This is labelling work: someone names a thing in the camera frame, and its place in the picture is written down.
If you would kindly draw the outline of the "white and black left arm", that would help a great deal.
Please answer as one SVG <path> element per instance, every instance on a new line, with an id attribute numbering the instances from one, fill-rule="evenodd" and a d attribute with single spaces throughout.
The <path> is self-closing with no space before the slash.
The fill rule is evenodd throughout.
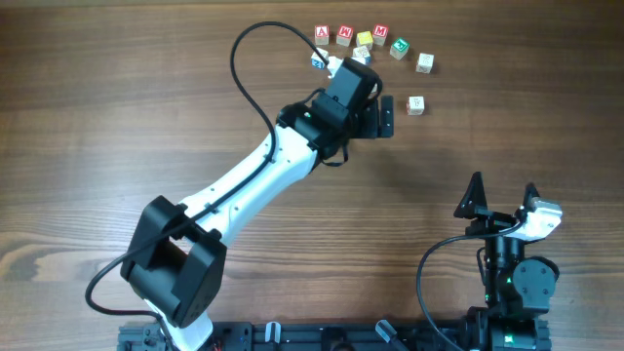
<path id="1" fill-rule="evenodd" d="M 198 350 L 213 332 L 206 310 L 217 295 L 228 247 L 266 205 L 352 138 L 390 137 L 382 83 L 346 58 L 330 85 L 285 106 L 263 143 L 211 186 L 174 204 L 163 196 L 139 218 L 122 277 L 155 312 L 170 350 Z"/>

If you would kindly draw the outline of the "red m block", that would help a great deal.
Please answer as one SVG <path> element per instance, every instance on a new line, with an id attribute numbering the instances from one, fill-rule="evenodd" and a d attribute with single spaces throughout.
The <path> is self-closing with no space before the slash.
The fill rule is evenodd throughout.
<path id="1" fill-rule="evenodd" d="M 373 28 L 372 39 L 373 44 L 377 46 L 383 46 L 388 37 L 389 28 L 384 24 L 376 24 Z"/>
<path id="2" fill-rule="evenodd" d="M 336 44 L 343 47 L 349 47 L 353 38 L 353 34 L 354 30 L 351 26 L 341 25 L 336 31 Z"/>

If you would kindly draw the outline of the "red A letter block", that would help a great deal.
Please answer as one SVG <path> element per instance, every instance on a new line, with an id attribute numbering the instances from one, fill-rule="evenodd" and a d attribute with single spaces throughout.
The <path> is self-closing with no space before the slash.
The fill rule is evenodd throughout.
<path id="1" fill-rule="evenodd" d="M 316 25 L 314 39 L 317 46 L 326 46 L 330 42 L 330 27 L 325 24 Z"/>

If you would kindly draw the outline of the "red M block left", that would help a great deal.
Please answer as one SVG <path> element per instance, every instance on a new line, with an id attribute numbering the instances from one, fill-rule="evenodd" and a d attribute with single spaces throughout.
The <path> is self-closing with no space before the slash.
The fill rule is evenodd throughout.
<path id="1" fill-rule="evenodd" d="M 353 34 L 354 30 L 351 26 L 341 25 L 336 31 L 336 44 L 343 47 L 349 47 L 353 38 Z"/>

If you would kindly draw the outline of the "plain block red side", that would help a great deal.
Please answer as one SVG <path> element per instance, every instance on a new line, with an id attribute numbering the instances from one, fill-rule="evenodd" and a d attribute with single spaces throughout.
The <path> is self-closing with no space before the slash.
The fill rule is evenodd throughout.
<path id="1" fill-rule="evenodd" d="M 411 116 L 422 115 L 424 113 L 424 97 L 409 97 L 407 101 L 407 114 Z"/>

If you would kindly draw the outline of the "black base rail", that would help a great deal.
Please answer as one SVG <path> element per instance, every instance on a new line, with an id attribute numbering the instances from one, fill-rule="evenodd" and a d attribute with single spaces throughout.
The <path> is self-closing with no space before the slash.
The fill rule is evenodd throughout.
<path id="1" fill-rule="evenodd" d="M 456 350 L 431 328 L 420 323 L 393 327 L 397 334 L 386 341 L 373 325 L 278 325 L 275 332 L 268 325 L 216 323 L 211 336 L 199 347 L 203 351 L 444 351 Z M 464 350 L 552 350 L 547 322 L 539 322 L 536 339 L 528 334 L 494 334 L 492 341 L 461 346 Z M 171 350 L 158 324 L 120 327 L 118 351 Z"/>

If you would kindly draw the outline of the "yellow top block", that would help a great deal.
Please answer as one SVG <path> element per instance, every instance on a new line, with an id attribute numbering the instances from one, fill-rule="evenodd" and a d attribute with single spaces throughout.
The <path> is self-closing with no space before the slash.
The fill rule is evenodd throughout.
<path id="1" fill-rule="evenodd" d="M 366 47 L 370 51 L 373 44 L 374 40 L 370 31 L 362 31 L 356 34 L 356 45 L 358 47 Z"/>

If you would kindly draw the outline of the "blue side block left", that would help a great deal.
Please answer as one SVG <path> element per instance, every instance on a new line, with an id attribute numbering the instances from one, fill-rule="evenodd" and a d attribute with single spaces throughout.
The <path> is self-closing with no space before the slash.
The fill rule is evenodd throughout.
<path id="1" fill-rule="evenodd" d="M 317 48 L 311 56 L 311 64 L 313 67 L 324 70 L 329 63 L 329 52 L 321 48 Z"/>

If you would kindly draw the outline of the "green top block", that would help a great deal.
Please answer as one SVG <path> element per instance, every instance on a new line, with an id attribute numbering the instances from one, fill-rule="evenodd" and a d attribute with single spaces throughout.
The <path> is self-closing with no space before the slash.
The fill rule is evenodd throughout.
<path id="1" fill-rule="evenodd" d="M 410 43 L 402 37 L 397 38 L 390 48 L 390 55 L 396 59 L 401 60 L 409 51 Z"/>

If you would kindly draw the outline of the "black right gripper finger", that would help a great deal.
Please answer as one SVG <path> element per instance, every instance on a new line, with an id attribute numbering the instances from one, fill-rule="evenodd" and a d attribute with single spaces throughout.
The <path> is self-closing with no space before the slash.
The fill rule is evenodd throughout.
<path id="1" fill-rule="evenodd" d="M 483 218 L 488 216 L 488 203 L 481 172 L 474 172 L 466 192 L 454 213 L 457 218 Z"/>
<path id="2" fill-rule="evenodd" d="M 526 189 L 525 189 L 525 195 L 524 195 L 524 200 L 523 200 L 523 206 L 525 208 L 533 208 L 533 199 L 534 198 L 539 198 L 540 195 L 537 191 L 537 188 L 535 187 L 533 182 L 530 182 L 526 185 Z"/>

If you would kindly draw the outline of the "blue side block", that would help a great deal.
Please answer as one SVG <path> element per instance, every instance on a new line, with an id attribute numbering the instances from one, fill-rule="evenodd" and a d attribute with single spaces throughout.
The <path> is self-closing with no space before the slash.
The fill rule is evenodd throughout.
<path id="1" fill-rule="evenodd" d="M 369 65 L 371 63 L 371 53 L 366 46 L 360 46 L 353 49 L 352 59 L 357 62 Z"/>
<path id="2" fill-rule="evenodd" d="M 329 52 L 321 48 L 317 48 L 311 56 L 311 64 L 313 67 L 324 70 L 329 63 Z"/>

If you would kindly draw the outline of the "red M block right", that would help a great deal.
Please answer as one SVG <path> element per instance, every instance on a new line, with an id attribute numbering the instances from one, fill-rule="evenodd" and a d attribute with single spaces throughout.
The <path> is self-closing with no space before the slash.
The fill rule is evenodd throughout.
<path id="1" fill-rule="evenodd" d="M 389 28 L 384 24 L 376 24 L 373 28 L 372 39 L 373 44 L 377 46 L 383 46 L 388 37 Z"/>

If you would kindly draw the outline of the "plain wooden block far right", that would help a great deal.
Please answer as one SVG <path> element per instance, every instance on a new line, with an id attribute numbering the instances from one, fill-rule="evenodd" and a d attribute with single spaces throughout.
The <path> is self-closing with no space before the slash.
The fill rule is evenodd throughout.
<path id="1" fill-rule="evenodd" d="M 429 74 L 433 69 L 434 57 L 434 55 L 421 53 L 418 57 L 416 71 Z"/>

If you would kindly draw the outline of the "blue side block centre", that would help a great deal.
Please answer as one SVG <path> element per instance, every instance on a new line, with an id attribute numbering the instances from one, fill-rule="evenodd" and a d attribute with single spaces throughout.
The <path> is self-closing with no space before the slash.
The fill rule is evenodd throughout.
<path id="1" fill-rule="evenodd" d="M 360 46 L 353 49 L 352 59 L 357 62 L 369 65 L 371 63 L 371 53 L 366 46 Z"/>

